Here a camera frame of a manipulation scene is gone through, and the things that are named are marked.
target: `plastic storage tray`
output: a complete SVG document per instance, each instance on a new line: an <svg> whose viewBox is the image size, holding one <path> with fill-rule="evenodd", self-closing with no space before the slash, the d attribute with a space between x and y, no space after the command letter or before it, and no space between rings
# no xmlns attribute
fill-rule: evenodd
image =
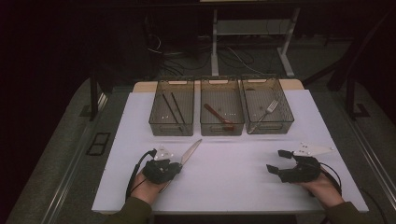
<svg viewBox="0 0 396 224"><path fill-rule="evenodd" d="M194 78L163 77L158 81L149 125L156 136L192 136Z"/></svg>
<svg viewBox="0 0 396 224"><path fill-rule="evenodd" d="M279 80L259 75L243 75L242 86L247 133L250 133L249 130L254 130L251 134L287 133L294 117ZM259 122L274 100L278 101L275 110Z"/></svg>
<svg viewBox="0 0 396 224"><path fill-rule="evenodd" d="M241 135L244 123L238 78L201 77L201 135Z"/></svg>

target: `fork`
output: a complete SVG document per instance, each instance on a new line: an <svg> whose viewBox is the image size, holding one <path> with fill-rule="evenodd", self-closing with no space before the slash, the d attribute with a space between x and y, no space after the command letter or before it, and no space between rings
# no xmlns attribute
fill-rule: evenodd
<svg viewBox="0 0 396 224"><path fill-rule="evenodd" d="M274 110L276 109L278 101L274 100L269 106L268 108L265 110L264 114L262 115L262 117L257 121L257 123L247 131L247 133L253 133L257 127L259 127L260 122L262 122L262 120L269 114L271 114L272 112L274 112Z"/></svg>

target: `floor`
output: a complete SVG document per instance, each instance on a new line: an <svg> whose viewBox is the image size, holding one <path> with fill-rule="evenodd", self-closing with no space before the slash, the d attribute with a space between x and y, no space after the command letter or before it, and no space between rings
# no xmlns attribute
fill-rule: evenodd
<svg viewBox="0 0 396 224"><path fill-rule="evenodd" d="M288 57L295 78L305 80L314 75L338 60L349 46L349 42L331 42L324 46L324 41L322 36L292 40ZM281 78L287 78L276 53L276 46L281 43L282 39L276 36L221 39L220 74L260 72L276 73ZM210 75L209 50L210 45L205 41L198 48L200 53L195 57L176 49L168 49L165 60L158 67L158 73L171 76ZM356 103L364 105L370 117L351 120L344 109L346 90L343 88L337 92L328 91L326 84L330 77L331 74L322 77L305 88L311 91L346 166L361 188L361 194L370 209L364 215L372 223L385 223L384 218L392 223L396 220L396 206L394 198L393 201L389 199L389 191L395 190L393 181L396 180L396 167L393 160L396 158L396 127L364 87L359 85ZM103 95L100 112L95 120L90 121L87 113L87 106L90 104L89 80L81 84L7 223L101 223L106 219L106 216L94 213L91 207L123 106L131 90L131 86L117 87L111 94ZM102 156L86 155L97 133L110 133L105 152ZM376 167L382 166L385 173L377 172L372 162L368 162L375 157L380 161L380 165ZM388 183L382 181L384 175L389 177ZM177 219L178 217L155 220L161 220L161 223L177 223ZM320 223L322 219L322 214L296 216L298 224ZM259 217L247 217L240 223L247 220L249 223L264 223ZM214 218L205 222L235 223L226 218Z"/></svg>

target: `white paper sheet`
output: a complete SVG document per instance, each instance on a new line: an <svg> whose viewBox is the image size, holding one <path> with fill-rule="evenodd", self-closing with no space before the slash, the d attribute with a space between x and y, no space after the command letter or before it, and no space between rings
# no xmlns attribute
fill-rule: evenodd
<svg viewBox="0 0 396 224"><path fill-rule="evenodd" d="M199 92L195 93L193 136L153 136L149 114L153 93L131 93L124 109L92 210L114 213L124 204L125 190L135 164L142 155L164 145L179 161L198 139L181 173L153 205L160 214L296 214L320 211L315 198L299 186L281 183L266 164L291 168L295 160L279 158L277 151L293 151L300 142L336 148L309 91L285 91L295 121L287 134L201 136ZM359 211L368 211L338 150L316 156L341 176L343 196Z"/></svg>

